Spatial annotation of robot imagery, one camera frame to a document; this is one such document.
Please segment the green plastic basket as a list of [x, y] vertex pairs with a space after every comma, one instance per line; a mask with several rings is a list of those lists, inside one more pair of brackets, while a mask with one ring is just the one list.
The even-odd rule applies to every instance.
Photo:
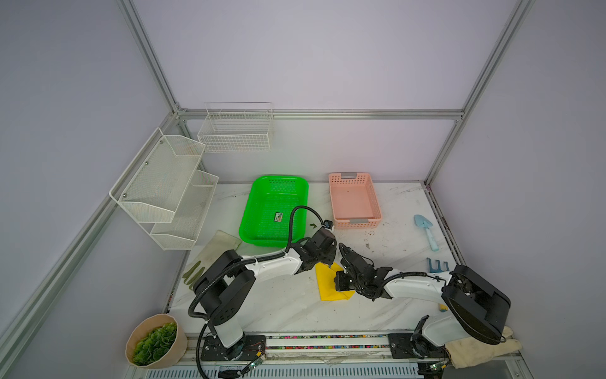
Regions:
[[249, 192], [239, 227], [240, 239], [254, 246], [284, 248], [290, 214], [307, 205], [309, 183], [296, 176], [265, 175], [255, 180]]

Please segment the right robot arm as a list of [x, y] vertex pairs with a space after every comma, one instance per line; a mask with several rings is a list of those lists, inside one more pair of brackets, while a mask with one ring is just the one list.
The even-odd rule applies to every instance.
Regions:
[[437, 316], [425, 315], [410, 335], [410, 353], [429, 358], [445, 345], [468, 337], [488, 345], [505, 341], [503, 330], [511, 300], [465, 265], [444, 273], [400, 272], [376, 268], [340, 243], [342, 272], [336, 274], [338, 292], [355, 291], [371, 301], [411, 298], [446, 306]]

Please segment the pink plastic basket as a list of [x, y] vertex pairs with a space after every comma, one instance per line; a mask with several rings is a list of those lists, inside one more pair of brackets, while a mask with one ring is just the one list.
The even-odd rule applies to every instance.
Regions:
[[370, 229], [379, 225], [382, 212], [369, 173], [337, 172], [328, 178], [337, 229]]

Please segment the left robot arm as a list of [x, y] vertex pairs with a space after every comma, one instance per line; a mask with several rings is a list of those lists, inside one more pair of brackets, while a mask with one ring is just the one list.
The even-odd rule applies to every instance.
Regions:
[[[316, 216], [320, 227], [313, 236], [294, 241], [294, 219], [299, 210], [309, 211]], [[201, 343], [207, 338], [205, 332], [209, 331], [210, 336], [221, 343], [228, 361], [240, 357], [247, 336], [237, 319], [237, 313], [253, 285], [304, 273], [319, 263], [331, 266], [337, 251], [333, 231], [333, 221], [323, 219], [309, 206], [298, 205], [290, 213], [285, 248], [251, 257], [241, 256], [236, 250], [227, 250], [204, 272], [194, 284], [194, 298], [187, 310], [190, 317], [205, 321], [195, 348], [195, 362], [201, 377], [208, 377], [202, 365]]]

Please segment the yellow paper napkin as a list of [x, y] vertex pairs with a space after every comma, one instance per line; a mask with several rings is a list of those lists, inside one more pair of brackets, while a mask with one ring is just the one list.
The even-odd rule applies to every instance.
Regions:
[[349, 300], [355, 294], [355, 291], [338, 292], [336, 290], [335, 279], [338, 273], [344, 269], [337, 263], [331, 266], [318, 263], [315, 266], [317, 284], [320, 293], [320, 299], [326, 302]]

